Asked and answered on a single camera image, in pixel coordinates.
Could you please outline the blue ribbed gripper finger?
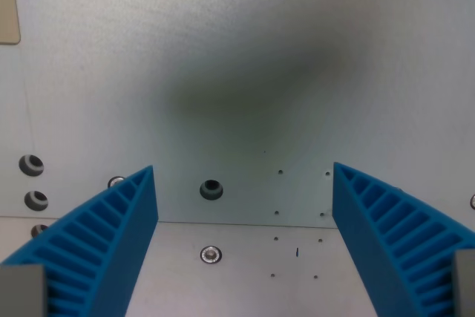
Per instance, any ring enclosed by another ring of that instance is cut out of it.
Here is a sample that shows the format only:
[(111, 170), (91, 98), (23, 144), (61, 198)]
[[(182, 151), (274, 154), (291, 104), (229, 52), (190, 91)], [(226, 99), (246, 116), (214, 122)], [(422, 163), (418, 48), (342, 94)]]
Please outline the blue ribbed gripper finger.
[(45, 269), (49, 316), (124, 316), (158, 221), (152, 166), (97, 194), (2, 261)]
[(378, 316), (454, 316), (453, 256), (474, 247), (473, 231), (341, 163), (332, 217)]

